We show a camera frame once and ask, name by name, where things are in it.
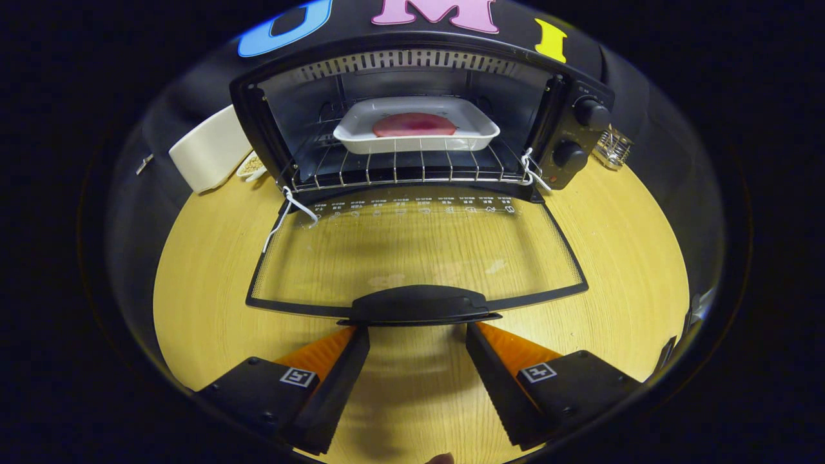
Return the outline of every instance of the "oven control knob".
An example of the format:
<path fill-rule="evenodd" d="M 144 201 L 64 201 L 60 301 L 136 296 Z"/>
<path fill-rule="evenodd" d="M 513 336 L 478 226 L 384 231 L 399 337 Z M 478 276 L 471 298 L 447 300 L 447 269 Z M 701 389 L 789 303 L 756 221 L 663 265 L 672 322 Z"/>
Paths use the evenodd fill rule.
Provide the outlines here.
<path fill-rule="evenodd" d="M 593 130 L 607 130 L 607 126 L 611 123 L 611 113 L 592 98 L 579 100 L 573 111 L 579 124 Z"/>
<path fill-rule="evenodd" d="M 587 153 L 575 142 L 562 142 L 553 152 L 553 162 L 563 171 L 577 173 L 587 164 Z"/>

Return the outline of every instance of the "yellow letter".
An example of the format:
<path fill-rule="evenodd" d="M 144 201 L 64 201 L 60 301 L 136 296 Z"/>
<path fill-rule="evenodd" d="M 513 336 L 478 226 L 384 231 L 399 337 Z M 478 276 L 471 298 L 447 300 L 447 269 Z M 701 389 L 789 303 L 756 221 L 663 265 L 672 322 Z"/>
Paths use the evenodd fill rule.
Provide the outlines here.
<path fill-rule="evenodd" d="M 567 37 L 567 34 L 563 33 L 558 27 L 541 21 L 539 18 L 534 19 L 541 26 L 541 43 L 535 46 L 535 51 L 562 63 L 567 63 L 563 53 L 563 39 Z"/>

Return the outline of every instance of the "oven rack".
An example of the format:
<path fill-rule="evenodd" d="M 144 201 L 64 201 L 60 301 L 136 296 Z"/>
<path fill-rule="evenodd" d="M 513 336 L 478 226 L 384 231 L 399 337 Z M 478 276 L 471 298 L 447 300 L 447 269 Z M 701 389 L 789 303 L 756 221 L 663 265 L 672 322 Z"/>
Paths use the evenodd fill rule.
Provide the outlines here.
<path fill-rule="evenodd" d="M 521 156 L 500 135 L 475 151 L 450 150 L 445 142 L 445 148 L 437 151 L 352 154 L 332 131 L 354 102 L 337 103 L 319 112 L 314 136 L 296 150 L 299 156 L 290 160 L 292 169 L 279 176 L 279 185 L 285 183 L 293 192 L 305 192 L 422 182 L 530 183 Z M 313 159 L 318 159 L 317 164 L 308 163 Z M 530 169 L 541 175 L 536 164 Z"/>

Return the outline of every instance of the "white container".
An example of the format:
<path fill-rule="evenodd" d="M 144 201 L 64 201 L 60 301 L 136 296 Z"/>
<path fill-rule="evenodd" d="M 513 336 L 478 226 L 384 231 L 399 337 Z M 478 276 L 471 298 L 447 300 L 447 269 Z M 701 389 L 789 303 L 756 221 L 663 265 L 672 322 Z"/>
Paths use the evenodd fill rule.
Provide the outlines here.
<path fill-rule="evenodd" d="M 376 122 L 400 113 L 426 113 L 443 116 L 455 125 L 453 135 L 405 135 L 378 137 L 372 131 Z M 474 104 L 455 97 L 389 97 L 358 102 L 332 136 L 353 154 L 398 151 L 458 150 L 476 151 L 487 147 L 501 131 Z"/>
<path fill-rule="evenodd" d="M 220 187 L 252 151 L 232 105 L 201 122 L 169 149 L 169 156 L 196 193 Z"/>

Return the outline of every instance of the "letter m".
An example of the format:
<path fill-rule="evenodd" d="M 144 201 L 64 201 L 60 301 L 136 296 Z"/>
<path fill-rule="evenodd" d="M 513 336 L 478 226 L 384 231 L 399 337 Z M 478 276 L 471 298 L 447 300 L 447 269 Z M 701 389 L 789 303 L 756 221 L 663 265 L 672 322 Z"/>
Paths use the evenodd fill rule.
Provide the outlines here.
<path fill-rule="evenodd" d="M 458 8 L 458 13 L 450 18 L 453 26 L 463 27 L 472 31 L 498 33 L 493 24 L 490 13 L 490 3 L 496 0 L 384 0 L 384 9 L 377 17 L 372 18 L 373 24 L 407 24 L 416 20 L 416 16 L 407 11 L 407 5 L 412 5 L 429 22 L 436 23 L 444 19 L 447 14 Z"/>

